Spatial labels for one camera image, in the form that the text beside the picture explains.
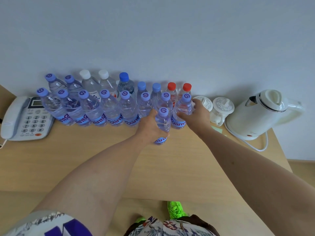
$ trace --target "white wall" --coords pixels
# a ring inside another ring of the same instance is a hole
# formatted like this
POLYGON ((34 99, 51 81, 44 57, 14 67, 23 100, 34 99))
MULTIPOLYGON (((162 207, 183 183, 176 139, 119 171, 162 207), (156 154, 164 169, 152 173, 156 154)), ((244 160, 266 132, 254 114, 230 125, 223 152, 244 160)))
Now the white wall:
POLYGON ((267 88, 304 102, 275 129, 288 158, 313 159, 315 0, 1 0, 0 84, 106 68, 136 81, 189 82, 235 104, 267 88))

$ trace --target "right hand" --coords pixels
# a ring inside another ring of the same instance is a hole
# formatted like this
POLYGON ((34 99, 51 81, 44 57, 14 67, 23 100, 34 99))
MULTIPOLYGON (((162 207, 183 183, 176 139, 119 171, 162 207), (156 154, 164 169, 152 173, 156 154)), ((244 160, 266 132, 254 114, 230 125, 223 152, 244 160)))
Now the right hand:
POLYGON ((177 115, 186 121, 188 127, 198 135, 206 126, 210 126, 210 112, 199 99, 193 99, 192 101, 195 103, 195 111, 191 115, 182 112, 178 112, 177 115))

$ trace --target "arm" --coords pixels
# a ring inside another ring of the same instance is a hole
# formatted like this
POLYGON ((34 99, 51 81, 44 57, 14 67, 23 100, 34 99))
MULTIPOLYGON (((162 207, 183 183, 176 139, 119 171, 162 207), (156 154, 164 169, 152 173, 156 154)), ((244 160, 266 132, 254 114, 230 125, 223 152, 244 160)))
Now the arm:
POLYGON ((178 113, 208 146, 246 203, 276 236, 314 235, 315 189, 293 173, 239 145, 210 126, 210 115, 193 100, 192 115, 178 113))
POLYGON ((96 154, 67 175, 33 210, 58 210, 105 235, 141 150, 168 133, 155 122, 156 111, 140 120, 136 134, 96 154))

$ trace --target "red bottle cap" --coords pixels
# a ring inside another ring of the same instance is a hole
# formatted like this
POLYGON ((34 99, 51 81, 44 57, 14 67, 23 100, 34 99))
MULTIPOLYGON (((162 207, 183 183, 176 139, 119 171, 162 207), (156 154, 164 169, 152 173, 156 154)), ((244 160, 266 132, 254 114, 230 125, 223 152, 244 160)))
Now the red bottle cap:
POLYGON ((167 85, 168 90, 173 91, 176 89, 176 83, 170 82, 167 85))
POLYGON ((191 90, 191 84, 189 84, 189 83, 184 83, 184 85, 183 85, 183 90, 184 90, 185 92, 189 92, 189 91, 191 90))

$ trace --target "blue bottle cap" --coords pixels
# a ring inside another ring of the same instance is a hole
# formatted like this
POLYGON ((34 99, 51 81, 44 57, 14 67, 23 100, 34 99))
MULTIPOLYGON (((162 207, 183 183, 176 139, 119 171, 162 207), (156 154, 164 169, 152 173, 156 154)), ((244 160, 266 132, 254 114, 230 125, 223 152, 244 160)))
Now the blue bottle cap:
POLYGON ((107 89, 103 89, 103 90, 100 92, 101 98, 108 98, 110 95, 111 95, 111 93, 110 93, 107 89))
POLYGON ((65 98, 69 95, 68 93, 68 90, 66 89, 61 89, 58 91, 57 95, 60 97, 60 98, 65 98))
POLYGON ((143 81, 140 81, 139 83, 138 83, 138 90, 140 90, 140 91, 143 91, 143 90, 145 90, 146 89, 146 83, 145 82, 143 82, 143 81))
POLYGON ((45 75, 45 79, 48 81, 48 82, 52 82, 56 79, 56 75, 54 74, 47 74, 45 75))
POLYGON ((128 82, 129 81, 129 75, 126 72, 121 72, 119 74, 119 79, 121 82, 128 82))
POLYGON ((161 85, 159 83, 154 83, 152 86, 153 92, 157 93, 161 90, 161 85))
POLYGON ((74 77, 72 75, 65 76, 65 82, 71 84, 74 82, 74 77))
POLYGON ((36 91, 37 95, 40 96, 40 97, 44 97, 46 95, 48 95, 48 90, 45 89, 45 88, 39 88, 37 91, 36 91))
POLYGON ((163 101, 168 101, 168 100, 171 99, 171 95, 170 95, 168 92, 163 92, 163 93, 162 93, 162 96, 161 96, 161 99, 162 99, 163 101))
POLYGON ((150 94, 149 94, 148 92, 143 92, 143 93, 141 94, 141 99, 142 99, 143 101, 149 101, 149 100, 150 100, 150 94))
POLYGON ((130 98, 130 93, 127 90, 124 90, 120 93, 122 99, 130 98))
POLYGON ((161 117, 166 117, 168 115, 168 109, 166 107, 161 107, 159 110, 158 110, 158 114, 161 116, 161 117))
POLYGON ((183 96, 181 97, 181 100, 183 101, 183 102, 190 102, 191 101, 191 95, 190 94, 188 94, 188 93, 185 93, 185 94, 183 94, 183 96))
POLYGON ((84 89, 84 90, 81 90, 78 93, 78 95, 79 95, 80 99, 86 99, 89 97, 89 92, 84 89))

